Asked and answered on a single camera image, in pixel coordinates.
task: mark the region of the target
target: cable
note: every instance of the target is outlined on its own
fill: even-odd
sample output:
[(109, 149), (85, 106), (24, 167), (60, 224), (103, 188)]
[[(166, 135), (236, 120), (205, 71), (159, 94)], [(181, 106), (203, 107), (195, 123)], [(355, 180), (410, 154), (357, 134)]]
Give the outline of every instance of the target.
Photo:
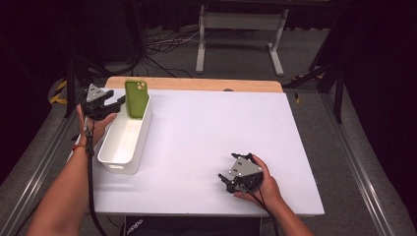
[(244, 38), (248, 38), (248, 37), (253, 36), (253, 35), (255, 34), (255, 31), (256, 31), (256, 30), (252, 30), (252, 29), (246, 29), (246, 30), (243, 30), (243, 29), (237, 29), (237, 30), (230, 30), (229, 32), (231, 32), (231, 33), (233, 33), (233, 34), (236, 34), (236, 35), (238, 35), (238, 36), (244, 37)]
[(132, 67), (132, 70), (131, 70), (131, 75), (130, 75), (131, 77), (133, 77), (133, 72), (134, 72), (135, 67), (136, 67), (136, 66), (133, 66), (133, 67)]
[(258, 197), (257, 196), (255, 196), (255, 194), (254, 193), (252, 193), (252, 191), (250, 191), (248, 188), (246, 188), (245, 186), (242, 186), (243, 187), (243, 189), (246, 191), (246, 192), (248, 192), (251, 196), (252, 196), (252, 198), (254, 198), (254, 200), (255, 201), (257, 201), (257, 203), (259, 204), (259, 205), (261, 205), (262, 207), (263, 207), (263, 209), (264, 210), (266, 210), (267, 211), (267, 213), (269, 214), (269, 216), (270, 216), (270, 218), (272, 219), (272, 222), (273, 222), (273, 229), (274, 229), (274, 231), (275, 231), (275, 235), (276, 236), (278, 236), (279, 235), (279, 231), (278, 231), (278, 225), (276, 224), (276, 219), (275, 219), (275, 217), (273, 216), (273, 214), (268, 210), (268, 208), (267, 208), (267, 206), (265, 205), (265, 202), (264, 202), (264, 197), (262, 197), (263, 198), (263, 201), (261, 202), (261, 200), (260, 199), (258, 199)]
[(144, 67), (145, 71), (147, 71), (147, 76), (149, 77), (149, 70), (148, 70), (148, 68), (145, 67), (143, 60), (141, 61), (141, 65), (142, 65), (142, 67)]
[(170, 74), (172, 77), (174, 77), (174, 78), (177, 78), (177, 76), (175, 76), (175, 75), (172, 75), (171, 73), (169, 73), (168, 71), (179, 71), (179, 72), (183, 72), (183, 73), (185, 73), (185, 74), (187, 74), (190, 78), (193, 78), (193, 76), (190, 74), (190, 73), (188, 73), (187, 71), (185, 71), (185, 70), (180, 70), (180, 69), (166, 69), (166, 68), (163, 68), (162, 66), (160, 66), (159, 64), (157, 64), (157, 63), (155, 63), (154, 61), (154, 63), (155, 64), (157, 64), (157, 66), (158, 67), (156, 67), (156, 66), (153, 66), (153, 65), (151, 65), (149, 62), (146, 62), (146, 61), (143, 61), (145, 64), (147, 64), (148, 66), (150, 66), (150, 67), (153, 67), (153, 68), (155, 68), (155, 69), (161, 69), (161, 70), (164, 70), (165, 72), (167, 72), (168, 74)]
[[(198, 30), (193, 30), (193, 31), (195, 31), (195, 34), (194, 35), (196, 35), (199, 32)], [(183, 34), (181, 34), (181, 32), (178, 32), (177, 35), (172, 36), (172, 37), (170, 35), (171, 34), (174, 34), (174, 33), (170, 32), (169, 35), (166, 36), (166, 37), (159, 37), (158, 36), (157, 39), (148, 40), (147, 44), (150, 44), (150, 43), (159, 43), (159, 42), (168, 42), (168, 41), (172, 41), (172, 40), (178, 40), (181, 37), (185, 37), (188, 34), (193, 33), (193, 31), (184, 32)], [(153, 35), (148, 35), (148, 37), (154, 37), (154, 36), (161, 35), (161, 34), (164, 34), (164, 33), (156, 33), (156, 34), (153, 34)]]
[(177, 78), (174, 74), (170, 73), (168, 70), (166, 70), (165, 68), (163, 68), (161, 65), (159, 65), (157, 62), (155, 62), (153, 59), (151, 59), (150, 57), (147, 56), (147, 59), (149, 59), (150, 61), (152, 61), (154, 64), (156, 64), (159, 68), (158, 69), (162, 69), (164, 70), (166, 73), (168, 73), (170, 76), (172, 76), (173, 78)]
[(102, 236), (107, 236), (104, 229), (101, 227), (100, 222), (98, 221), (97, 214), (95, 213), (94, 208), (94, 187), (92, 184), (92, 157), (94, 156), (94, 150), (92, 146), (92, 137), (94, 137), (94, 127), (95, 127), (95, 121), (92, 119), (92, 129), (91, 134), (89, 133), (89, 125), (87, 124), (87, 143), (86, 143), (86, 153), (88, 155), (88, 164), (87, 164), (87, 172), (89, 176), (89, 214), (91, 215), (92, 222), (95, 225), (95, 228), (99, 231), (99, 233)]
[(117, 75), (127, 73), (129, 71), (133, 71), (135, 69), (135, 67), (139, 64), (139, 62), (140, 62), (140, 60), (138, 58), (134, 58), (134, 59), (132, 59), (132, 65), (130, 65), (126, 68), (120, 69), (118, 71), (110, 72), (110, 71), (106, 70), (107, 73), (89, 71), (89, 73), (92, 74), (93, 76), (99, 77), (99, 78), (117, 76)]
[(110, 215), (107, 215), (107, 219), (108, 219), (108, 221), (110, 221), (110, 223), (111, 223), (114, 227), (118, 227), (118, 228), (120, 228), (120, 227), (123, 227), (123, 225), (124, 225), (124, 224), (122, 224), (122, 225), (117, 225), (116, 223), (114, 223), (114, 222), (111, 220)]
[(125, 223), (123, 223), (120, 228), (119, 236), (125, 236)]
[(172, 34), (170, 33), (165, 38), (159, 37), (158, 40), (148, 40), (146, 43), (147, 49), (149, 50), (148, 55), (153, 55), (157, 52), (168, 53), (178, 48), (180, 45), (186, 44), (190, 41), (196, 41), (192, 39), (199, 33), (199, 31), (197, 30), (194, 34), (188, 36), (190, 33), (191, 32), (186, 32), (184, 34), (178, 33), (175, 37), (170, 37)]

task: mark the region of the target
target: black curtain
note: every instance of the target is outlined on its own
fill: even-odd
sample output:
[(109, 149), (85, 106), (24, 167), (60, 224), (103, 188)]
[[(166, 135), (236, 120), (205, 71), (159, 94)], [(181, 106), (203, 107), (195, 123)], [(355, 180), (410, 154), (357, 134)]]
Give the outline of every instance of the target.
[(346, 86), (369, 142), (417, 227), (416, 1), (379, 1)]
[(45, 120), (48, 92), (63, 75), (56, 35), (33, 1), (0, 6), (0, 183), (8, 176)]
[(200, 6), (174, 4), (143, 4), (142, 20), (148, 28), (178, 31), (199, 23)]

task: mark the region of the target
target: human arm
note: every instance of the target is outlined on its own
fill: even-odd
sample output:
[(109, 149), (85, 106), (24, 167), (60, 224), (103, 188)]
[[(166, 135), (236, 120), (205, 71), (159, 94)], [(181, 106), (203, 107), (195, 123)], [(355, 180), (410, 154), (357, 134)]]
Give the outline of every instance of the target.
[[(85, 145), (84, 119), (77, 106), (80, 126), (79, 144)], [(105, 127), (116, 118), (108, 115), (94, 124), (93, 145), (104, 135)], [(89, 202), (88, 155), (85, 147), (76, 148), (58, 177), (46, 191), (30, 223), (28, 235), (78, 235), (81, 219)]]
[[(257, 156), (253, 154), (253, 158), (256, 163), (263, 168), (264, 182), (261, 185), (260, 191), (256, 191), (254, 194), (258, 199), (264, 199), (267, 209), (271, 212), (276, 222), (281, 227), (284, 235), (313, 235), (313, 233), (306, 227), (306, 225), (300, 220), (300, 218), (292, 211), (282, 195), (279, 192), (276, 180), (270, 176), (267, 165)], [(234, 197), (240, 198), (246, 201), (250, 201), (261, 207), (256, 200), (249, 194), (242, 192), (236, 192)]]

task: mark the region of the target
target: wooden table edge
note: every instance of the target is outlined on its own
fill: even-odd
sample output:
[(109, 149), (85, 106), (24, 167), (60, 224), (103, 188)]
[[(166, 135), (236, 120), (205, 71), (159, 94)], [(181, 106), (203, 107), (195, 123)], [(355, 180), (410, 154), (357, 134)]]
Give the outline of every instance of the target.
[(223, 79), (191, 79), (191, 78), (151, 78), (151, 77), (110, 77), (105, 87), (123, 89), (127, 80), (143, 80), (148, 89), (172, 90), (225, 90), (283, 92), (277, 81), (223, 80)]

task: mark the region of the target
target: metal frame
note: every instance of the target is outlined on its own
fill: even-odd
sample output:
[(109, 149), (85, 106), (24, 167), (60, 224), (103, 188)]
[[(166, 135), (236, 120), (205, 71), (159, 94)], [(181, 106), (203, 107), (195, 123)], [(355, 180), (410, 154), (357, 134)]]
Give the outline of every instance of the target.
[(380, 200), (378, 199), (377, 193), (374, 190), (374, 187), (369, 180), (368, 174), (366, 173), (361, 161), (355, 155), (352, 150), (351, 143), (347, 139), (346, 132), (342, 124), (338, 123), (336, 118), (333, 115), (333, 104), (331, 103), (331, 98), (329, 94), (321, 93), (320, 94), (322, 103), (325, 106), (328, 117), (331, 120), (331, 124), (334, 127), (334, 130), (337, 133), (337, 136), (340, 142), (343, 144), (344, 152), (346, 153), (346, 159), (350, 170), (352, 171), (353, 177), (356, 180), (359, 191), (364, 199), (364, 202), (368, 208), (368, 211), (374, 220), (375, 226), (377, 227), (380, 235), (395, 235), (392, 227), (389, 225), (387, 220), (387, 215), (385, 214)]
[(76, 117), (77, 112), (73, 111), (68, 118), (65, 118), (58, 130), (55, 133), (55, 136), (52, 139), (45, 155), (43, 156), (40, 163), (37, 165), (36, 170), (28, 181), (24, 192), (19, 198), (18, 202), (15, 205), (12, 213), (4, 224), (0, 235), (15, 235), (20, 224), (25, 219), (26, 215), (29, 212), (30, 206), (36, 197), (37, 192), (43, 184), (43, 181), (54, 161), (54, 158), (59, 151), (60, 144), (64, 138), (64, 134), (67, 133), (68, 129), (71, 126), (74, 118)]
[(202, 74), (205, 66), (206, 42), (205, 29), (239, 29), (239, 30), (275, 30), (275, 40), (268, 44), (268, 51), (273, 63), (273, 68), (279, 77), (284, 75), (281, 62), (276, 49), (281, 39), (288, 10), (282, 14), (232, 14), (232, 13), (209, 13), (206, 7), (200, 9), (200, 42), (197, 54), (196, 73)]

